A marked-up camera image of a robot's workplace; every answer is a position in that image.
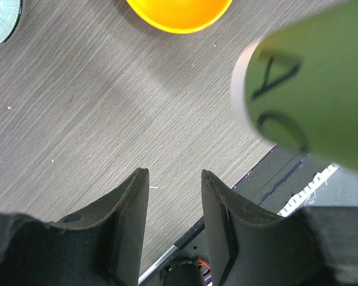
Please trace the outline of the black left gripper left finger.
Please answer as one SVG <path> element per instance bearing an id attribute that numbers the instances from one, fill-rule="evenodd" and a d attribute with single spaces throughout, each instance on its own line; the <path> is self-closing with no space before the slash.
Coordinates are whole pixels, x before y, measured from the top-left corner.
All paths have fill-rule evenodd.
<path id="1" fill-rule="evenodd" d="M 57 222 L 0 213 L 0 285 L 137 285 L 149 171 Z"/>

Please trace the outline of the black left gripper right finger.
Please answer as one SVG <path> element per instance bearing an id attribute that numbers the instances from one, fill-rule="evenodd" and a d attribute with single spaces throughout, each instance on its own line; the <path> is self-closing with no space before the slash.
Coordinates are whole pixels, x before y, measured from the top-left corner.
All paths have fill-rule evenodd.
<path id="1" fill-rule="evenodd" d="M 202 172 L 214 285 L 358 285 L 358 207 L 281 217 Z"/>

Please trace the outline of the green paper cup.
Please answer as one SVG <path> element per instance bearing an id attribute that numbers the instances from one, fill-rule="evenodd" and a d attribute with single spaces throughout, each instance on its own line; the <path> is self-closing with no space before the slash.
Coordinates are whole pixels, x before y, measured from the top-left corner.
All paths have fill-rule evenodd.
<path id="1" fill-rule="evenodd" d="M 233 69 L 231 99 L 246 130 L 358 172 L 358 1 L 248 45 Z"/>

